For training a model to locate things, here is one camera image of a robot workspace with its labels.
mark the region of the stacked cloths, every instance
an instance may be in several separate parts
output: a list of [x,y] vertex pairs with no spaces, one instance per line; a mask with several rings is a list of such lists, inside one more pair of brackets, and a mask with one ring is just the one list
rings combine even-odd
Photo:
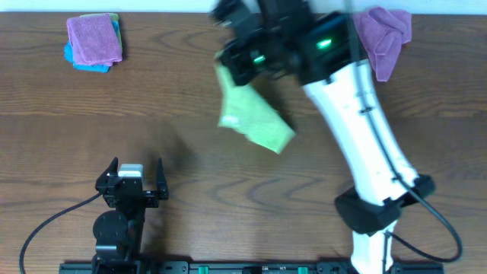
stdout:
[[86,14],[67,21],[65,59],[75,69],[106,73],[122,61],[118,14]]

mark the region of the green towel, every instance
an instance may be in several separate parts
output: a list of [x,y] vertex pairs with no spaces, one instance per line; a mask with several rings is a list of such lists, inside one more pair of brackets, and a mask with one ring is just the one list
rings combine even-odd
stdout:
[[215,71],[223,93],[218,126],[234,129],[251,142],[281,153],[294,131],[250,84],[236,86],[221,63],[215,64]]

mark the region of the wooden table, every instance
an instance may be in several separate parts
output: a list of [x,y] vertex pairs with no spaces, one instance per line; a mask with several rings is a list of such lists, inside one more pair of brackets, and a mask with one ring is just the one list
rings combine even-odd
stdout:
[[[217,128],[212,59],[226,35],[204,14],[121,14],[125,59],[108,74],[63,59],[65,21],[79,14],[0,14],[0,273],[42,221],[95,194],[119,157],[148,182],[162,157],[170,199],[147,211],[143,251],[194,260],[318,260],[350,256],[333,199],[352,177],[329,128],[291,78],[256,86],[297,135],[281,155]],[[487,18],[413,16],[413,41],[377,92],[404,153],[437,183],[428,200],[463,236],[447,273],[487,268]],[[28,273],[57,273],[94,254],[98,199],[44,228]],[[438,256],[450,235],[420,205],[397,234]],[[420,259],[393,244],[393,255]]]

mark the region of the white arm segment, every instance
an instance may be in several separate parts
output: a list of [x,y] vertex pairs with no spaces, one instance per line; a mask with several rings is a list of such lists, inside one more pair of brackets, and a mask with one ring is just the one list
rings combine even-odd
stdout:
[[[328,122],[355,181],[355,189],[362,200],[383,206],[385,199],[398,199],[406,190],[400,183],[394,183],[390,170],[367,117],[361,113],[361,98],[355,86],[354,63],[331,75],[332,82],[318,81],[303,86],[307,96],[314,102]],[[411,187],[418,177],[416,170],[404,157],[390,131],[379,101],[377,100],[371,67],[368,61],[357,63],[363,90],[370,114],[376,125],[387,154],[404,181]],[[353,232],[352,264],[361,274],[381,274],[383,270],[385,231],[392,231],[396,221],[378,231],[372,237]],[[390,255],[390,241],[387,247],[387,269],[393,264]]]

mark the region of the purple cloth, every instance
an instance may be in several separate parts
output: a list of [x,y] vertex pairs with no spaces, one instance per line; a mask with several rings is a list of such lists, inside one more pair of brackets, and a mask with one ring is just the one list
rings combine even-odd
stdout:
[[389,80],[402,45],[411,41],[411,14],[377,7],[355,14],[354,22],[377,80]]
[[122,50],[108,14],[69,18],[69,42],[78,65],[113,65]]

